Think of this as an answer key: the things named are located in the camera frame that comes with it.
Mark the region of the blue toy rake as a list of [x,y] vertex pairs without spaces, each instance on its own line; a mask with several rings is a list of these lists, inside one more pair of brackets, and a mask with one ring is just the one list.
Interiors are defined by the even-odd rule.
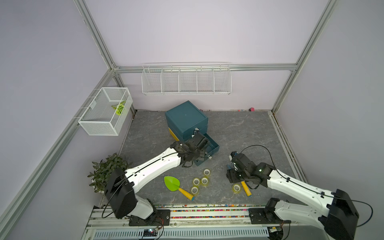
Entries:
[[230,165],[227,165],[227,168],[228,168],[228,170],[227,170],[226,176],[227,176],[228,180],[230,181],[230,183],[232,184],[232,186],[233,186],[233,184],[241,185],[242,186],[242,191],[245,192],[247,197],[250,197],[252,195],[252,193],[250,191],[250,188],[247,186],[247,184],[244,181],[242,181],[240,183],[235,183],[234,180],[233,180],[233,177],[232,177],[232,173],[231,173],[231,170],[233,170],[233,168]]

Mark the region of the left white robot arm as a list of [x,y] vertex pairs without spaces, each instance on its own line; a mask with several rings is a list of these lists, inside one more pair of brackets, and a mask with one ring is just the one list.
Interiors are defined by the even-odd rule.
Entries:
[[128,218],[130,226],[167,226],[170,211],[157,210],[149,199],[143,199],[137,193],[164,172],[203,158],[210,143],[207,134],[195,131],[191,139],[173,142],[161,154],[137,167],[115,169],[104,191],[112,214],[117,219]]

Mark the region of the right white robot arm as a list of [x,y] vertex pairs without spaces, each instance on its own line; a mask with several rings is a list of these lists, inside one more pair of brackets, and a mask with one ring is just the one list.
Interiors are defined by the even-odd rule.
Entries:
[[234,167],[227,171],[230,183],[251,182],[280,191],[303,203],[288,204],[270,200],[268,210],[284,221],[295,221],[323,229],[334,240],[353,240],[358,227],[359,213],[345,191],[328,191],[308,185],[288,176],[274,166],[255,164],[246,155],[232,152],[229,156]]

